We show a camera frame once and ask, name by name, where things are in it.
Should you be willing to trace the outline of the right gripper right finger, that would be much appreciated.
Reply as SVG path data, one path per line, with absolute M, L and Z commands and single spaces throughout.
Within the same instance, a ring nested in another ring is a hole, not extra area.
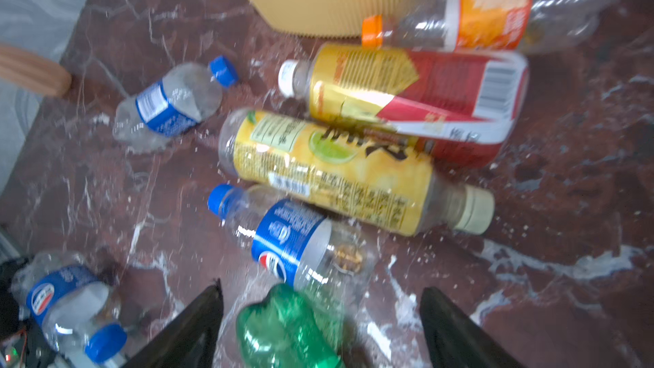
M 422 292 L 419 315 L 434 367 L 521 367 L 436 287 Z

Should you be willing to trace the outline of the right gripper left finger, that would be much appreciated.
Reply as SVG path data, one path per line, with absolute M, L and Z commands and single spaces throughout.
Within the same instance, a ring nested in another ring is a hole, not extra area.
M 126 367 L 211 367 L 224 316 L 221 281 L 204 289 Z

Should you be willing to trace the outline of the green plastic bottle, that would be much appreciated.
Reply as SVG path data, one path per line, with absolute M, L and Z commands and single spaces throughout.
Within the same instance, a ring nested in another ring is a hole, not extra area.
M 236 320 L 247 367 L 344 367 L 338 354 L 345 315 L 334 303 L 314 303 L 286 284 L 275 285 Z

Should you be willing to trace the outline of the blue label crushed bottle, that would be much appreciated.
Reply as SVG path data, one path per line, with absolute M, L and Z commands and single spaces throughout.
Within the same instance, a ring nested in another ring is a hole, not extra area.
M 12 278 L 10 292 L 61 354 L 82 351 L 104 364 L 124 348 L 121 300 L 76 251 L 37 253 Z

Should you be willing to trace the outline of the Pepsi bottle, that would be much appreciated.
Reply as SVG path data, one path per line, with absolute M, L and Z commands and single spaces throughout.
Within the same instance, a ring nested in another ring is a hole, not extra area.
M 297 291 L 357 296 L 379 260 L 362 231 L 272 187 L 221 184 L 208 208 L 254 262 Z

